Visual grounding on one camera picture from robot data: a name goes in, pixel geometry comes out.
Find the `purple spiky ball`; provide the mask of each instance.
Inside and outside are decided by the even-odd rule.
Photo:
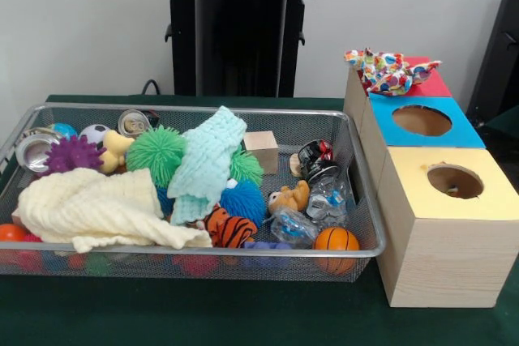
[[[78,139],[73,135],[70,139],[61,138],[59,143],[53,143],[44,163],[49,167],[42,176],[52,173],[70,172],[76,168],[98,169],[103,162],[99,158],[106,149],[97,150],[95,143],[88,143],[87,137]]]

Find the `white wall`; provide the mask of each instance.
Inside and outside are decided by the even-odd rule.
[[[469,103],[500,0],[306,0],[307,46],[299,51],[297,96],[343,96],[345,49],[442,60],[444,81]]]
[[[296,96],[344,96],[345,49],[427,55],[465,106],[500,0],[306,0]],[[172,92],[169,0],[0,0],[0,142],[50,93]]]

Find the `black cable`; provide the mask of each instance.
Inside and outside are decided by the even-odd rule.
[[[140,94],[146,95],[146,92],[148,91],[148,87],[150,86],[150,84],[152,84],[153,87],[155,88],[155,93],[157,95],[161,95],[161,89],[159,88],[159,84],[157,84],[157,82],[154,79],[150,79],[146,82],[146,84],[144,85],[143,91]]]

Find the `basketball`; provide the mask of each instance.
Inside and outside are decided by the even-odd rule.
[[[360,250],[357,238],[341,227],[323,230],[314,242],[315,250]],[[355,266],[354,258],[318,258],[317,266],[331,275],[340,276]]]

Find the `round hole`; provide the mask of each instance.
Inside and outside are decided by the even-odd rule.
[[[433,165],[427,172],[432,186],[453,198],[472,199],[483,192],[478,175],[458,165]]]
[[[423,105],[407,105],[395,110],[392,119],[401,128],[415,134],[439,137],[453,128],[447,115]]]

